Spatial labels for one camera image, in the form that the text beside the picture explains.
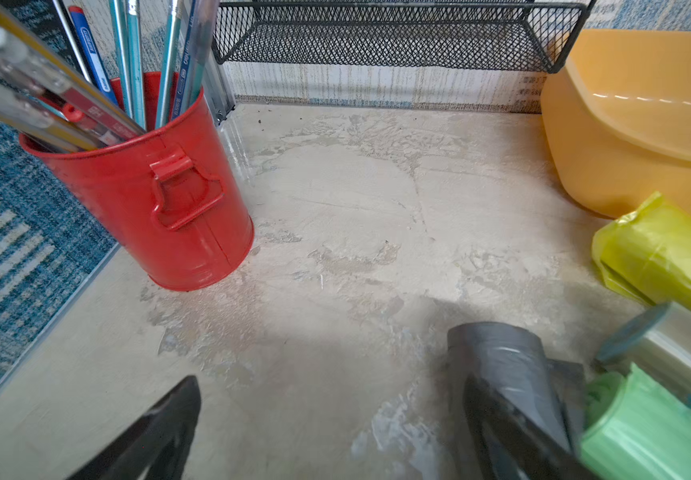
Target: concrete floor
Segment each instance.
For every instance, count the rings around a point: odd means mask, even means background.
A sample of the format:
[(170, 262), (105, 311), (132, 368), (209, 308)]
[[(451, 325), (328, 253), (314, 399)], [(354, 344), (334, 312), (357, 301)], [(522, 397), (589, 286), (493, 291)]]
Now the concrete floor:
[(590, 262), (537, 115), (242, 105), (244, 264), (174, 293), (123, 250), (0, 393), (0, 478), (69, 475), (184, 376), (185, 478), (456, 478), (446, 332), (587, 362), (641, 307)]

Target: floor stain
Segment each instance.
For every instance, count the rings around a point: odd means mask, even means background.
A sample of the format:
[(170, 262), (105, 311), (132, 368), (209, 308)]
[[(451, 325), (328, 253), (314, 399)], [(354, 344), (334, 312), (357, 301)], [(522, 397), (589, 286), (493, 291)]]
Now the floor stain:
[(257, 225), (257, 238), (268, 240), (271, 244), (296, 244), (302, 241), (302, 236), (295, 235), (289, 230), (273, 230), (271, 224), (263, 222)]
[(390, 244), (387, 240), (379, 252), (372, 258), (367, 256), (337, 256), (326, 246), (322, 246), (310, 254), (309, 258), (316, 260), (332, 274), (360, 274), (371, 272), (378, 265), (390, 265), (396, 261), (401, 245)]
[(144, 287), (140, 300), (149, 305), (148, 321), (164, 326), (159, 354), (175, 352), (201, 370), (245, 383), (251, 369), (236, 355), (251, 346), (263, 317), (258, 284), (241, 269), (196, 292), (170, 292)]

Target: blue rug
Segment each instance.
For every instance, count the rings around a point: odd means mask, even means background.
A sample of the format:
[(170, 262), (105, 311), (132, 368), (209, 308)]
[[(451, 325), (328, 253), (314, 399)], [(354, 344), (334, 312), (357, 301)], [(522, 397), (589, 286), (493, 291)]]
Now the blue rug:
[(115, 244), (0, 123), (0, 379)]

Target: blue pencil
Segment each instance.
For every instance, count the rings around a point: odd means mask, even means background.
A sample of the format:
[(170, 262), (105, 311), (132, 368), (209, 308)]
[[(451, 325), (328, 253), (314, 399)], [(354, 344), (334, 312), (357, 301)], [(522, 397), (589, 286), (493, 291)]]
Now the blue pencil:
[(206, 55), (210, 52), (219, 6), (220, 0), (194, 0), (191, 5), (183, 61), (180, 63), (178, 90), (175, 92), (175, 104), (170, 120), (177, 118), (199, 96), (204, 63)]
[(82, 44), (84, 54), (87, 55), (87, 58), (90, 60), (90, 70), (92, 71), (92, 76), (95, 78), (95, 83), (98, 84), (103, 95), (105, 95), (108, 100), (114, 102), (114, 105), (119, 105), (119, 102), (116, 101), (114, 91), (110, 89), (108, 75), (105, 72), (103, 60), (98, 53), (98, 49), (95, 48), (95, 40), (92, 37), (90, 25), (87, 23), (87, 17), (84, 16), (84, 10), (72, 5), (68, 7), (68, 11), (71, 13), (71, 20), (74, 21), (76, 32), (79, 33), (79, 42)]
[(130, 49), (130, 77), (132, 81), (132, 119), (146, 128), (146, 104), (143, 93), (143, 67), (140, 58), (140, 20), (138, 0), (127, 2), (127, 34)]
[(175, 100), (172, 103), (172, 114), (170, 115), (170, 121), (178, 118), (181, 113), (183, 113), (188, 105), (184, 106), (184, 103), (188, 103), (188, 97), (190, 96), (190, 90), (186, 93), (186, 83), (188, 78), (188, 67), (191, 61), (191, 48), (194, 47), (194, 39), (192, 38), (191, 31), (194, 29), (194, 19), (197, 15), (196, 0), (191, 3), (191, 13), (188, 16), (188, 30), (186, 31), (186, 44), (183, 46), (183, 59), (180, 61), (180, 71), (178, 76), (178, 88), (175, 90)]

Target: black wire mesh basket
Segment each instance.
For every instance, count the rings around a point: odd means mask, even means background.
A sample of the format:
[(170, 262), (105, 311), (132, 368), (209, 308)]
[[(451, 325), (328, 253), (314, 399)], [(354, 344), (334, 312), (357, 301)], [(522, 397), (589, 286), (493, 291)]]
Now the black wire mesh basket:
[(218, 63), (558, 72), (596, 0), (583, 3), (224, 2)]

